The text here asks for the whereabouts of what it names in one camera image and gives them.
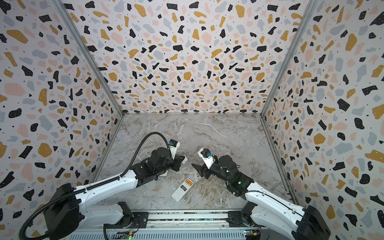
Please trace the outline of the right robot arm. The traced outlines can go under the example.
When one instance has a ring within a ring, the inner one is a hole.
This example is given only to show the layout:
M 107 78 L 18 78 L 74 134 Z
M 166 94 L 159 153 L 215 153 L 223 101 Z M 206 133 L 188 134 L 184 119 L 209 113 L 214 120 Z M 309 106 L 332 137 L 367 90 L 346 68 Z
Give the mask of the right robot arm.
M 255 180 L 239 171 L 228 156 L 202 155 L 204 164 L 193 164 L 202 178 L 215 176 L 224 181 L 227 190 L 247 201 L 242 209 L 243 223 L 267 227 L 290 240 L 328 240 L 331 231 L 320 212 L 290 203 L 269 192 Z

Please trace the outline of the red and white remote control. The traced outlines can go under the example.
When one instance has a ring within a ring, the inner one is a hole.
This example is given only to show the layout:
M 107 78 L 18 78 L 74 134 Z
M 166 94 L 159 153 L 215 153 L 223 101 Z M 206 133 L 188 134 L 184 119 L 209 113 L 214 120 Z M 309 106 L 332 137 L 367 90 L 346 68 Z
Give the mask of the red and white remote control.
M 181 183 L 181 185 L 175 190 L 175 192 L 172 194 L 172 198 L 176 201 L 179 202 L 185 195 L 186 193 L 191 189 L 192 187 L 188 186 L 185 183 L 185 180 Z

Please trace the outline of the orange AAA batteries pair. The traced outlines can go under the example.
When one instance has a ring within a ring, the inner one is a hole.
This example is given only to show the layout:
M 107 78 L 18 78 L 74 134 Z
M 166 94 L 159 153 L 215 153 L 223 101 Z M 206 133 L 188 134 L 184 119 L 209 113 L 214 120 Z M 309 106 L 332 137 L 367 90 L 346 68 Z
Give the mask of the orange AAA batteries pair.
M 193 182 L 192 181 L 190 181 L 189 179 L 186 179 L 185 180 L 185 183 L 188 185 L 188 186 L 190 186 L 190 187 L 192 187 L 193 186 Z

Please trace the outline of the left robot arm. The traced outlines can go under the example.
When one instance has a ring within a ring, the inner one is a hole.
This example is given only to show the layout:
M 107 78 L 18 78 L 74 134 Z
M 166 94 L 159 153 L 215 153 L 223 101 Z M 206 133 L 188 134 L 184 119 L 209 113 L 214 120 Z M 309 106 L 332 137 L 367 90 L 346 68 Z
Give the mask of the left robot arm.
M 43 214 L 47 231 L 39 236 L 40 240 L 60 240 L 69 236 L 79 227 L 90 225 L 95 214 L 90 208 L 94 204 L 123 191 L 133 190 L 165 174 L 169 170 L 180 170 L 188 159 L 177 155 L 175 148 L 160 147 L 152 151 L 151 156 L 134 164 L 123 175 L 115 175 L 103 181 L 73 188 L 65 184 L 57 189 L 51 200 L 35 211 L 22 225 L 19 238 L 27 240 L 27 228 L 34 219 Z

